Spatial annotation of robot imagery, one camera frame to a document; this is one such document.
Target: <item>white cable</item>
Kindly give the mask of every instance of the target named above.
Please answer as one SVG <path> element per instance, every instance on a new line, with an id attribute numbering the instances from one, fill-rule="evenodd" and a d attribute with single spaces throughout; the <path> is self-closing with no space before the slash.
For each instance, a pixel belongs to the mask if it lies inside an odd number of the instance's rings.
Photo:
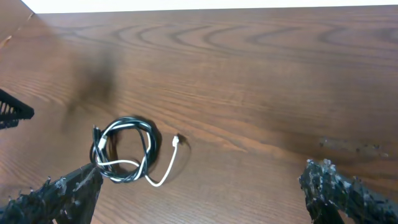
<path id="1" fill-rule="evenodd" d="M 125 127 L 135 126 L 135 124 L 120 124 L 120 125 L 118 125 L 118 123 L 119 123 L 119 122 L 115 122 L 114 124 L 110 125 L 106 130 L 104 130 L 104 132 L 103 132 L 103 137 L 101 137 L 101 139 L 99 140 L 99 143 L 98 143 L 98 150 L 99 150 L 100 153 L 102 153 L 103 150 L 104 150 L 105 147 L 106 147 L 106 141 L 107 141 L 107 139 L 104 138 L 104 137 L 106 136 L 106 134 L 108 133 L 108 131 L 110 131 L 110 130 L 112 130 L 112 129 L 118 129 L 118 128 L 125 128 Z M 151 141 L 150 141 L 149 133 L 146 132 L 146 134 L 147 134 L 147 137 L 148 137 L 148 148 L 147 148 L 146 151 L 149 152 L 149 151 L 150 151 L 150 148 L 151 148 L 151 144 L 150 144 Z M 171 158 L 171 160 L 170 160 L 170 164 L 169 164 L 169 167 L 168 167 L 167 170 L 166 170 L 166 173 L 164 174 L 163 178 L 162 178 L 158 183 L 155 182 L 155 181 L 153 181 L 147 174 L 145 174 L 145 178 L 148 180 L 148 182 L 149 182 L 152 186 L 154 186 L 154 187 L 159 187 L 159 186 L 161 186 L 161 185 L 165 182 L 165 180 L 167 179 L 167 177 L 169 176 L 170 171 L 171 171 L 172 166 L 173 166 L 173 163 L 174 163 L 174 160 L 175 160 L 175 156 L 177 155 L 178 142 L 179 142 L 178 136 L 174 136 L 173 141 L 172 141 L 172 145 L 173 145 L 173 147 L 174 147 L 173 156 L 172 156 L 172 158 Z M 108 166 L 108 165 L 120 164 L 120 163 L 128 163 L 128 164 L 135 165 L 136 167 L 139 167 L 138 174 L 137 174 L 136 177 L 134 178 L 134 180 L 137 180 L 137 179 L 141 176 L 141 174 L 142 174 L 142 169 L 143 169 L 143 167 L 144 167 L 143 164 L 146 162 L 146 158 L 145 158 L 145 156 L 144 156 L 144 157 L 142 158 L 142 162 L 141 162 L 141 163 L 138 163 L 138 162 L 135 162 L 135 161 L 130 161 L 130 160 L 124 160 L 124 159 L 117 160 L 117 161 L 111 161 L 111 162 L 101 162 L 100 156 L 97 155 L 96 161 L 97 161 L 97 164 L 98 164 L 99 166 Z M 113 181 L 116 181 L 116 182 L 120 182 L 120 181 L 123 180 L 123 179 L 117 178 L 117 177 L 111 177 L 111 179 L 112 179 Z"/>

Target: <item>white background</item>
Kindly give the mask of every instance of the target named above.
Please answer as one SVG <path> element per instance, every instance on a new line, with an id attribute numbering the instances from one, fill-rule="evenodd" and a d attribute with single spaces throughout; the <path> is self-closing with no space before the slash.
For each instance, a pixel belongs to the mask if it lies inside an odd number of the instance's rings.
<path id="1" fill-rule="evenodd" d="M 119 12 L 176 9 L 368 6 L 398 0 L 22 0 L 35 13 Z"/>

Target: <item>wooden table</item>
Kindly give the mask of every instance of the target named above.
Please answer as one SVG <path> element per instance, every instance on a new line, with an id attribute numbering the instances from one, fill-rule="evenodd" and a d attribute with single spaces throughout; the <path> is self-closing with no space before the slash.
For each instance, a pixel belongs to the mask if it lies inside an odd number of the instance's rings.
<path id="1" fill-rule="evenodd" d="M 43 14 L 0 51 L 0 88 L 35 109 L 0 131 L 0 193 L 89 162 L 93 125 L 152 119 L 188 139 L 170 179 L 104 181 L 93 223 L 310 223 L 309 157 L 398 199 L 397 6 Z M 369 141 L 386 159 L 320 147 Z M 119 157 L 140 158 L 133 131 Z"/>

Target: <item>black serrated object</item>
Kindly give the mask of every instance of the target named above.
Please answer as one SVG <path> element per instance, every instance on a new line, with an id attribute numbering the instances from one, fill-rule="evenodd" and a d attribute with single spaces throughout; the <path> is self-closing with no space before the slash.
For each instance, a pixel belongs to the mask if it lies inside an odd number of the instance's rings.
<path id="1" fill-rule="evenodd" d="M 20 120 L 31 119 L 34 110 L 0 89 L 0 129 L 16 127 Z"/>
<path id="2" fill-rule="evenodd" d="M 307 161 L 299 177 L 307 210 L 314 223 L 344 223 L 338 210 L 360 224 L 397 224 L 398 205 L 367 189 L 363 183 L 337 173 L 327 159 L 322 164 Z"/>
<path id="3" fill-rule="evenodd" d="M 103 183 L 95 164 L 87 164 L 37 191 L 21 194 L 0 209 L 0 224 L 91 222 Z"/>

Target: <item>wire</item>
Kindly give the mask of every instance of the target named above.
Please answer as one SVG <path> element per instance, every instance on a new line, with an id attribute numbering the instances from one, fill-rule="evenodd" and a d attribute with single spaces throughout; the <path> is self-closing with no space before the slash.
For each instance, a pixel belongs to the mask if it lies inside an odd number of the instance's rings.
<path id="1" fill-rule="evenodd" d="M 144 157 L 142 158 L 142 162 L 130 161 L 130 160 L 116 160 L 109 161 L 108 154 L 106 152 L 106 142 L 109 137 L 116 134 L 118 131 L 123 129 L 136 129 L 140 135 L 142 147 L 144 150 Z M 148 138 L 148 147 L 146 147 L 144 135 L 142 131 L 146 132 L 146 136 Z M 148 176 L 148 168 L 156 161 L 157 155 L 159 153 L 160 147 L 160 133 L 154 126 L 154 124 L 150 124 L 150 122 L 144 121 L 143 119 L 138 119 L 130 116 L 125 116 L 113 121 L 101 131 L 97 127 L 93 129 L 93 145 L 90 149 L 90 161 L 96 163 L 100 172 L 103 176 L 109 177 L 114 183 L 128 183 L 135 181 L 141 177 L 145 177 L 148 182 L 154 186 L 161 186 L 167 176 L 170 174 L 171 168 L 173 166 L 175 156 L 178 151 L 178 136 L 174 136 L 172 145 L 174 147 L 174 153 L 170 160 L 170 164 L 164 174 L 163 178 L 159 182 L 155 182 Z M 135 165 L 137 168 L 132 172 L 127 172 L 125 174 L 117 174 L 114 170 L 114 164 L 120 163 L 128 163 Z"/>

